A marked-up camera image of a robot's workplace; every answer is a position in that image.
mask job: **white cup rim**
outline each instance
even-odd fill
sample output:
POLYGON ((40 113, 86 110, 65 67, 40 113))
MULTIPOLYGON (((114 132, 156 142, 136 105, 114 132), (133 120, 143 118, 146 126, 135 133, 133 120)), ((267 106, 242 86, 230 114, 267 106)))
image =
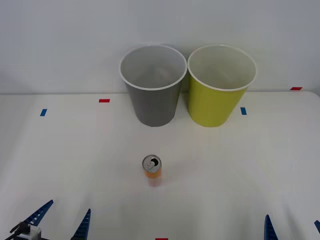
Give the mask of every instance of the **white cup rim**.
POLYGON ((234 47, 234 46, 231 46, 231 45, 227 45, 227 44, 209 44, 209 45, 205 45, 205 46, 202 46, 202 47, 199 47, 197 48, 196 50, 194 50, 191 55, 189 56, 188 58, 188 62, 187 62, 187 65, 188 65, 188 70, 189 70, 189 73, 191 74, 191 76, 198 82, 200 83, 201 85, 209 88, 209 89, 213 89, 213 90, 218 90, 218 91, 223 91, 223 92, 235 92, 235 91, 239 91, 239 90, 242 90, 242 89, 246 89, 247 87, 249 87, 249 85, 251 85, 255 80, 256 80, 256 76, 257 76, 257 73, 258 73, 258 70, 257 70, 257 64, 256 64, 256 61, 250 56, 248 55, 245 51, 243 51, 241 48, 238 48, 238 47, 234 47), (232 89, 224 89, 224 88, 218 88, 218 87, 214 87, 214 86, 210 86, 202 81, 200 81, 191 71, 190 69, 190 59, 191 57, 198 51, 204 49, 204 48, 210 48, 210 47, 227 47, 227 48, 230 48, 230 49, 233 49, 235 51, 238 51, 242 54, 244 54, 245 56, 247 56, 252 62, 253 62, 253 65, 254 65, 254 68, 255 68, 255 75, 254 77, 252 78, 252 80, 247 84, 247 85, 244 85, 242 87, 239 87, 239 88, 232 88, 232 89))
POLYGON ((177 49, 174 49, 173 47, 170 47, 170 46, 167 46, 167 45, 162 45, 162 44, 147 44, 147 45, 144 45, 144 46, 139 46, 139 47, 135 47, 134 49, 130 50, 129 52, 127 52, 124 57, 121 59, 120 61, 120 64, 119 64, 119 74, 122 78, 122 80, 130 85, 131 87, 133 88, 136 88, 136 89, 140 89, 140 90, 146 90, 146 91, 159 91, 159 90, 164 90, 164 89, 168 89, 168 88, 171 88, 172 86, 178 84, 180 81, 182 81, 182 79, 184 79, 186 73, 187 73, 187 70, 188 70, 188 64, 187 64, 187 60, 185 58, 185 56, 183 56, 183 54, 181 52, 179 52, 177 49), (184 60, 184 72, 182 74, 182 76, 175 82, 171 83, 170 85, 167 85, 167 86, 162 86, 162 87, 157 87, 157 88, 147 88, 147 87, 141 87, 141 86, 137 86, 137 85, 134 85, 132 84, 131 82, 129 82, 128 80, 125 79, 125 77, 123 76, 122 72, 121 72, 121 65, 122 65, 122 62, 124 61, 124 59, 126 58, 126 56, 128 56, 130 53, 132 53, 133 51, 137 50, 137 49, 142 49, 142 48, 145 48, 145 47, 163 47, 163 48, 167 48, 167 49, 170 49, 170 50, 173 50, 175 51, 176 53, 178 53, 182 59, 184 60))

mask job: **table surface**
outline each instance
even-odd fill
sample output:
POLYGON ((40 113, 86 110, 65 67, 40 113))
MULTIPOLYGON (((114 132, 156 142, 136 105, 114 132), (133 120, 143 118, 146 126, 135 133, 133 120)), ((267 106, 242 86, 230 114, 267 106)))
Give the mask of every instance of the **table surface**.
POLYGON ((320 239, 320 98, 248 92, 206 128, 187 97, 148 127, 127 94, 0 95, 0 238, 53 199, 39 225, 51 240, 70 239, 88 208, 88 240, 262 240, 266 214, 280 240, 320 239))

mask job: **black cable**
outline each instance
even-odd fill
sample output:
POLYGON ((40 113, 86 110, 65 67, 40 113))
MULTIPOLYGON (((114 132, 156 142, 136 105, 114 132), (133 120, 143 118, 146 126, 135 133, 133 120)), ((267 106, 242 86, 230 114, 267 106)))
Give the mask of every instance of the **black cable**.
POLYGON ((12 234, 11 236, 7 237, 5 240, 10 240, 13 239, 14 237, 20 235, 20 232, 15 232, 14 234, 12 234))

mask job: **blue tape marker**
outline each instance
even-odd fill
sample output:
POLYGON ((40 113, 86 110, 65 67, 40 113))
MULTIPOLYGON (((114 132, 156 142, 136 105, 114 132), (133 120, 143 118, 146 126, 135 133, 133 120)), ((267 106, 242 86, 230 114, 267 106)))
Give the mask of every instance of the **blue tape marker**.
POLYGON ((240 107, 242 115, 247 115, 247 111, 245 107, 240 107))
POLYGON ((44 116, 46 115, 46 113, 47 113, 47 110, 48 110, 48 109, 42 109, 42 112, 41 112, 41 114, 40 114, 40 117, 44 117, 44 116))

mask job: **red tape marker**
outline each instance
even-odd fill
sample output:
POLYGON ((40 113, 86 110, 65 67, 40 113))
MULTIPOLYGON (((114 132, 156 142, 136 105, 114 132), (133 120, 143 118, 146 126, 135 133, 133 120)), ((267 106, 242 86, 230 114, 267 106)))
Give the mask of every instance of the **red tape marker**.
POLYGON ((302 89, 302 86, 294 86, 290 90, 292 91, 300 91, 302 89))
POLYGON ((110 103, 110 99, 99 99, 99 103, 110 103))

